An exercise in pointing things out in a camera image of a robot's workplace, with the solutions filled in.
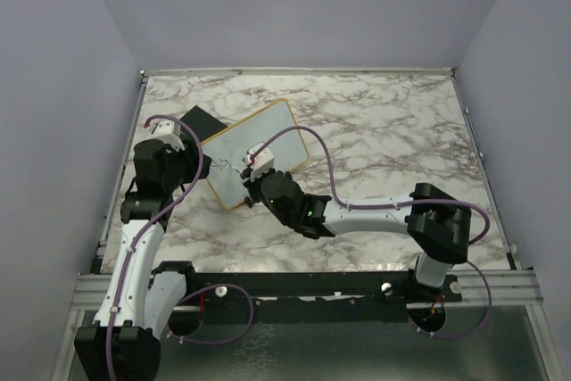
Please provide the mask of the yellow framed whiteboard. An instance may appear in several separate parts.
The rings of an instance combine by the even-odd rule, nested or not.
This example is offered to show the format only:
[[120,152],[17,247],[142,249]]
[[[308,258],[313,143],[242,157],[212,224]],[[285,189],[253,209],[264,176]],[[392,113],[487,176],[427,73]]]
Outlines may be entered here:
[[252,168],[258,178],[269,167],[293,171],[310,158],[298,129],[271,139],[295,124],[289,102],[280,98],[204,142],[203,153],[211,158],[207,181],[224,209],[244,202],[247,191],[240,177],[244,169]]

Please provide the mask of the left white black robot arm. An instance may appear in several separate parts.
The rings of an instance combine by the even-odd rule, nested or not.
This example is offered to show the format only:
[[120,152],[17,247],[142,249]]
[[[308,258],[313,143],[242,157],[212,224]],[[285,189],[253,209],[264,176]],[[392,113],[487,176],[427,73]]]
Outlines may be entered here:
[[134,147],[133,188],[120,207],[120,250],[92,326],[78,330],[74,346],[90,380],[153,380],[161,334],[176,303],[197,292],[189,262],[154,270],[153,261],[180,197],[208,175],[209,161],[194,132],[153,137]]

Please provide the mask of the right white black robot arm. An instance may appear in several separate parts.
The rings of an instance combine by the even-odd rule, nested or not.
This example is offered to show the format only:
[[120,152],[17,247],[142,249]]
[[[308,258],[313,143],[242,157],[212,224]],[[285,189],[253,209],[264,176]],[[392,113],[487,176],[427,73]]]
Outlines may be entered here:
[[273,168],[256,178],[247,168],[241,179],[249,206],[263,204],[282,225],[307,238],[357,232],[412,237],[422,254],[410,291],[421,302],[434,299],[448,271],[468,261],[471,210],[435,186],[418,183],[410,195],[339,203],[302,191],[290,173]]

